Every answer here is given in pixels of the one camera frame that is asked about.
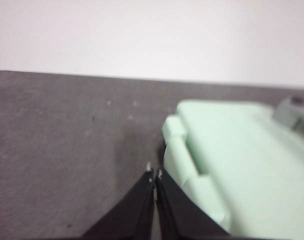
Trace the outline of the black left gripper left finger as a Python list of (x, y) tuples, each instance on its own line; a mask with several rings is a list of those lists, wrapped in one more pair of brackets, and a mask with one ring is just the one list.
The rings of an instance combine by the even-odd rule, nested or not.
[(81, 238), (83, 240), (150, 240), (154, 217), (154, 170), (148, 162), (126, 195)]

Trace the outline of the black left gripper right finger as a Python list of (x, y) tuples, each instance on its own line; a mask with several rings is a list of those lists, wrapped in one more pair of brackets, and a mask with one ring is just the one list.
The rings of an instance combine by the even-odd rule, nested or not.
[(155, 177), (163, 240), (225, 240), (230, 234), (196, 206), (165, 169)]

